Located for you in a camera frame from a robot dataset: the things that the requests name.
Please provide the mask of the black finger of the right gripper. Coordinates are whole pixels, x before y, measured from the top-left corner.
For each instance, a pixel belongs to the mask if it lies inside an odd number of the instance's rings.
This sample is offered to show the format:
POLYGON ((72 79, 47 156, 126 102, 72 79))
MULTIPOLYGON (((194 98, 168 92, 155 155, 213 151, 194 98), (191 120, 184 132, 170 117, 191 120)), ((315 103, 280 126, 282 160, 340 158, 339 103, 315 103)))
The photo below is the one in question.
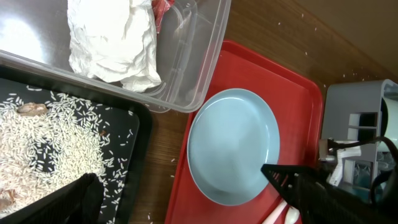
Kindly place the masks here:
POLYGON ((262 174, 286 202, 296 202, 296 178, 309 175, 316 180, 325 180, 326 172, 309 166, 263 164, 262 174))

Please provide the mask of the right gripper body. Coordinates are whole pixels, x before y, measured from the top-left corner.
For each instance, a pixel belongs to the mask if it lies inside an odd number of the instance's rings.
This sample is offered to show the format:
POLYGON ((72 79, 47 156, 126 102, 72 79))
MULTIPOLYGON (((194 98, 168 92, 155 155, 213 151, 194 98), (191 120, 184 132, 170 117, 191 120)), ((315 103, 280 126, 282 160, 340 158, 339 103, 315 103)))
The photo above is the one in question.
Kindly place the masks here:
POLYGON ((354 195, 307 174, 295 177, 295 200, 302 223, 397 224, 397 211, 385 215, 354 195))

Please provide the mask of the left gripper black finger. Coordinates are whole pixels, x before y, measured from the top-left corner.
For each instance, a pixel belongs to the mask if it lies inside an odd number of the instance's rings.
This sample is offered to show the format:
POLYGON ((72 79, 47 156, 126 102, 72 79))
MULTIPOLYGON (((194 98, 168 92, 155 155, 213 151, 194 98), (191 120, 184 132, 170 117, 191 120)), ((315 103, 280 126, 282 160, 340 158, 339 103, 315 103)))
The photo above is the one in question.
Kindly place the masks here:
POLYGON ((4 217, 3 224, 96 223, 103 203, 99 177, 84 174, 76 181, 4 217))

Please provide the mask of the white plastic spoon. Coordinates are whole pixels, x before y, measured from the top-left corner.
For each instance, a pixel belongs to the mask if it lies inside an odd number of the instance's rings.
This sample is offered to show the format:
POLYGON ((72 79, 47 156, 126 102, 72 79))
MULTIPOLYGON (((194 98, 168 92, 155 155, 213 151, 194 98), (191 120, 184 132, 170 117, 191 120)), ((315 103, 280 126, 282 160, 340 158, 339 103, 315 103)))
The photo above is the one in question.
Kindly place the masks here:
POLYGON ((299 210, 294 207, 289 207, 285 216, 284 224, 295 224, 299 217, 299 210))

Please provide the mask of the white plastic fork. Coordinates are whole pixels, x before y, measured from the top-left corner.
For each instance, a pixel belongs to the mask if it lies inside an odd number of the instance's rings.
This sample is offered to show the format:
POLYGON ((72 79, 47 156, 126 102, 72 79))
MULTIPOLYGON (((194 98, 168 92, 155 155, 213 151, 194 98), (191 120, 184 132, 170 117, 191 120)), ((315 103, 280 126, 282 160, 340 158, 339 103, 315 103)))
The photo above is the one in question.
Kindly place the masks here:
POLYGON ((275 221, 278 219, 280 214, 284 211, 285 207, 287 206, 287 202, 282 199, 280 204, 271 212, 271 214, 262 222, 262 224, 274 224, 275 221))

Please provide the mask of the light blue plate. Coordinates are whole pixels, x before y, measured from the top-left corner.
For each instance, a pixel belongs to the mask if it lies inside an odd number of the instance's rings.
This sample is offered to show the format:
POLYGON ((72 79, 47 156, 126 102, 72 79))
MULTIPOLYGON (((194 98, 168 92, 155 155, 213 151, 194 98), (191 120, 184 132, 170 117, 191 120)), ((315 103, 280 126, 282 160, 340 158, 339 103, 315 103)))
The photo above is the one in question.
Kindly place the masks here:
POLYGON ((280 132, 270 106, 257 94, 231 88, 212 96, 195 116, 187 141, 191 177, 211 201, 237 206, 257 197, 276 164, 280 132))

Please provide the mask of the white napkin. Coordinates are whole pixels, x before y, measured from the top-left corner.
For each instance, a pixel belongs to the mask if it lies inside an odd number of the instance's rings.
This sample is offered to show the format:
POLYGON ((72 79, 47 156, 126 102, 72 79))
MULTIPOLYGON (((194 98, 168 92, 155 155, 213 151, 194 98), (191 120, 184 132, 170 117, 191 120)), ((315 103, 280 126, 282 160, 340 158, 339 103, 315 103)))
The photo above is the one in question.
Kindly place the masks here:
POLYGON ((151 1, 69 0, 67 6, 76 74, 138 93, 161 84, 151 1))

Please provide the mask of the green bowl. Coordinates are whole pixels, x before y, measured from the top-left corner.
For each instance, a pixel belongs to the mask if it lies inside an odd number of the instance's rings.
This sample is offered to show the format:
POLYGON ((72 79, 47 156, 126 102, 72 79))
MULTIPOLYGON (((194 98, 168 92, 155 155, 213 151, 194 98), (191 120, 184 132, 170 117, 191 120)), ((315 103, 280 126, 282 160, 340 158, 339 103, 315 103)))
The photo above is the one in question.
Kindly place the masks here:
POLYGON ((383 98, 381 113, 381 136, 390 139, 397 147, 397 101, 383 98))

